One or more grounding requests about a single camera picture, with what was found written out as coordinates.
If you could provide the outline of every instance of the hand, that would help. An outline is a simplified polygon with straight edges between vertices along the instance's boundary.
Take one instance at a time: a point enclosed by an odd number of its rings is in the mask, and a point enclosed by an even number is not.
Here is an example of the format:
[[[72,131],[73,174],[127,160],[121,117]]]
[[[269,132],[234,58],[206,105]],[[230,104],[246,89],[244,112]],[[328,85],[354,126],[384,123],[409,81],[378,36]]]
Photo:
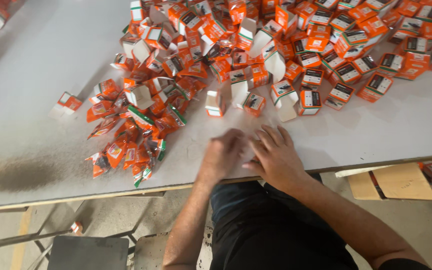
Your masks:
[[[286,191],[295,184],[312,179],[304,171],[303,163],[294,149],[290,134],[282,126],[274,128],[262,125],[264,130],[256,130],[261,141],[249,138],[249,145],[254,150],[260,163],[246,162],[243,168],[253,170],[273,187]]]
[[[244,132],[230,129],[224,135],[212,138],[202,159],[196,182],[213,187],[221,181],[243,155],[247,140]]]

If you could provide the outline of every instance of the dark pants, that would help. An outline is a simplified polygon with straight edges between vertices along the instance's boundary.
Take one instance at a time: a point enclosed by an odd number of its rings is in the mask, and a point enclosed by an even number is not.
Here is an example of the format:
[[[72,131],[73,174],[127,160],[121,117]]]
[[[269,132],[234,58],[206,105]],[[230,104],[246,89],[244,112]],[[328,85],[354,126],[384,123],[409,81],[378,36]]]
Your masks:
[[[241,207],[242,205],[264,205],[268,200],[275,200],[281,204],[281,207],[287,207],[303,223],[325,231],[333,231],[320,216],[297,199],[279,191],[268,183],[265,183],[263,187],[258,181],[216,185],[211,194],[213,225],[230,212],[243,212],[245,207]]]

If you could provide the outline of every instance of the person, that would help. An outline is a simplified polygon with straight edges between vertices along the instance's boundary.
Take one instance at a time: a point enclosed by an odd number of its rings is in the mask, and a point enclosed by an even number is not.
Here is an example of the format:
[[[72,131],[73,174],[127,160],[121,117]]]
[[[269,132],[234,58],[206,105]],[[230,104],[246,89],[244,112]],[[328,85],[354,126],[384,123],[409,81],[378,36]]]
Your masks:
[[[387,224],[307,174],[287,130],[261,127],[255,131],[259,140],[231,129],[208,143],[191,194],[169,234],[163,269],[199,269],[210,200],[212,270],[358,269],[346,244],[373,269],[430,269]],[[266,184],[218,184],[248,143],[259,161],[243,168]]]

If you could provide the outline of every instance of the left hand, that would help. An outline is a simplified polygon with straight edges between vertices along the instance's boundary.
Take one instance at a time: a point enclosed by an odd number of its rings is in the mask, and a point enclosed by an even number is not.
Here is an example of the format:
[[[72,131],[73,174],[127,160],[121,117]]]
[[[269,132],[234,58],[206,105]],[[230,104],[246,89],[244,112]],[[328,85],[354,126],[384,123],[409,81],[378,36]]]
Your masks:
[[[230,129],[220,137],[212,138],[206,148],[198,172],[197,182],[213,187],[241,159],[247,139],[239,129]]]

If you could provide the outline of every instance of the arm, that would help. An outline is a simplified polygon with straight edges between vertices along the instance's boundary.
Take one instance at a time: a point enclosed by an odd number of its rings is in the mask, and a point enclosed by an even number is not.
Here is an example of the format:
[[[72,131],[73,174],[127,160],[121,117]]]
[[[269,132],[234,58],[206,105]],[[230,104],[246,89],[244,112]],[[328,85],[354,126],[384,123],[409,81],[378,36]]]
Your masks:
[[[244,133],[231,129],[208,143],[188,201],[169,233],[163,257],[164,270],[196,269],[203,244],[209,196],[241,158],[245,147]]]
[[[273,187],[298,199],[323,218],[343,240],[371,267],[378,269],[389,259],[405,258],[427,265],[424,259],[387,224],[371,213],[344,199],[308,175],[294,149],[290,134],[263,125],[250,139],[261,165],[248,162],[252,169]]]

